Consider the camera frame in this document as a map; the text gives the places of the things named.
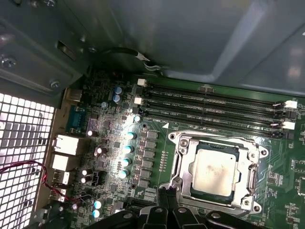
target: motherboard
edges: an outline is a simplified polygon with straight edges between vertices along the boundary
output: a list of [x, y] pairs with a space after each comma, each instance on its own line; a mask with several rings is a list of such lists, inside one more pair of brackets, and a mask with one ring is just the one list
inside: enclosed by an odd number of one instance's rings
[[305, 99], [94, 71], [66, 132], [90, 139], [68, 211], [80, 229], [122, 209], [179, 203], [271, 229], [305, 228]]

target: white slot latch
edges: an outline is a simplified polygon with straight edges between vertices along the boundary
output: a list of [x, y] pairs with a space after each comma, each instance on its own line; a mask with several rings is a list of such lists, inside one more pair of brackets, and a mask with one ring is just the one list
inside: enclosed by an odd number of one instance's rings
[[138, 79], [138, 85], [142, 87], [146, 87], [147, 81], [145, 79]]
[[288, 100], [285, 102], [285, 108], [297, 108], [297, 101]]
[[283, 129], [288, 129], [288, 130], [294, 130], [295, 129], [295, 123], [293, 123], [293, 122], [283, 122], [282, 123], [282, 128]]
[[142, 98], [139, 98], [139, 97], [135, 97], [133, 103], [134, 103], [134, 104], [137, 104], [137, 105], [142, 105], [143, 99], [142, 99]]

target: red and black wire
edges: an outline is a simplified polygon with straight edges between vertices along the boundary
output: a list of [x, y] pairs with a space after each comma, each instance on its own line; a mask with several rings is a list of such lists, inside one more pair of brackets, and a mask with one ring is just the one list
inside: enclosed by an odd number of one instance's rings
[[71, 202], [78, 202], [80, 201], [79, 198], [70, 198], [68, 197], [67, 195], [65, 194], [62, 194], [59, 190], [55, 189], [53, 186], [50, 186], [48, 183], [47, 183], [47, 177], [48, 177], [48, 172], [47, 172], [47, 168], [44, 164], [38, 162], [38, 161], [34, 161], [34, 160], [28, 160], [28, 161], [22, 161], [22, 162], [15, 162], [15, 163], [12, 163], [10, 166], [7, 166], [7, 167], [3, 167], [0, 169], [0, 174], [4, 173], [4, 171], [10, 169], [10, 168], [13, 168], [13, 167], [18, 167], [18, 166], [22, 166], [22, 165], [33, 165], [33, 164], [37, 164], [39, 166], [41, 166], [42, 170], [43, 170], [43, 174], [42, 174], [42, 177], [41, 177], [41, 183], [49, 188], [52, 192], [64, 197], [66, 200], [68, 201], [71, 201]]

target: mesh grille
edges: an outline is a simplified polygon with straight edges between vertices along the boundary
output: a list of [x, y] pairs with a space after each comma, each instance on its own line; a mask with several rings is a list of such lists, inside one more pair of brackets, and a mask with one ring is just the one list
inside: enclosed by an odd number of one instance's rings
[[[53, 114], [53, 107], [0, 94], [0, 168], [30, 159], [43, 163]], [[40, 170], [23, 165], [0, 175], [0, 228], [29, 224]]]

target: capacitor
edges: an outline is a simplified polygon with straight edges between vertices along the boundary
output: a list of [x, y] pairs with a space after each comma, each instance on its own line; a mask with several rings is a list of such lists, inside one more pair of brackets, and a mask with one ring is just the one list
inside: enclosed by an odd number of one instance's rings
[[119, 104], [121, 101], [122, 101], [122, 98], [116, 94], [112, 97], [112, 100], [116, 103], [116, 104]]
[[121, 87], [115, 87], [114, 93], [121, 95], [121, 94], [123, 94], [123, 89]]
[[123, 170], [121, 170], [121, 171], [119, 172], [118, 177], [121, 178], [121, 179], [124, 179], [124, 178], [126, 178], [128, 175], [129, 175], [128, 170], [123, 169]]
[[108, 149], [106, 147], [99, 147], [97, 146], [95, 148], [95, 151], [98, 153], [98, 154], [106, 154]]
[[122, 151], [123, 151], [124, 154], [129, 154], [129, 153], [132, 153], [134, 151], [134, 148], [133, 148], [133, 146], [124, 146]]
[[89, 137], [98, 137], [99, 133], [97, 131], [94, 131], [94, 130], [89, 130], [87, 132], [87, 136], [89, 136]]
[[107, 102], [102, 102], [101, 103], [101, 108], [107, 108], [108, 107], [108, 103]]
[[134, 120], [136, 123], [139, 123], [139, 122], [141, 122], [141, 116], [136, 115], [136, 116], [133, 118], [133, 120]]
[[72, 205], [72, 209], [74, 211], [76, 211], [81, 206], [82, 206], [82, 202], [78, 202], [78, 203], [75, 203], [75, 204]]
[[100, 209], [102, 206], [104, 205], [104, 200], [102, 198], [100, 199], [97, 199], [93, 206], [96, 208], [96, 209]]
[[93, 216], [94, 218], [100, 217], [101, 214], [102, 214], [102, 209], [95, 209], [95, 210], [92, 212], [92, 216]]
[[133, 140], [137, 137], [137, 135], [134, 133], [134, 132], [128, 132], [127, 135], [126, 135], [126, 138], [128, 140]]
[[121, 161], [121, 165], [122, 165], [123, 167], [126, 167], [126, 166], [130, 165], [131, 162], [132, 162], [132, 161], [131, 161], [129, 158], [124, 158], [124, 159]]
[[85, 176], [85, 177], [81, 178], [81, 183], [85, 184], [91, 180], [92, 180], [91, 176]]
[[82, 174], [83, 176], [90, 175], [90, 174], [92, 174], [92, 173], [93, 173], [93, 170], [92, 170], [91, 168], [84, 169], [84, 170], [81, 172], [81, 174]]

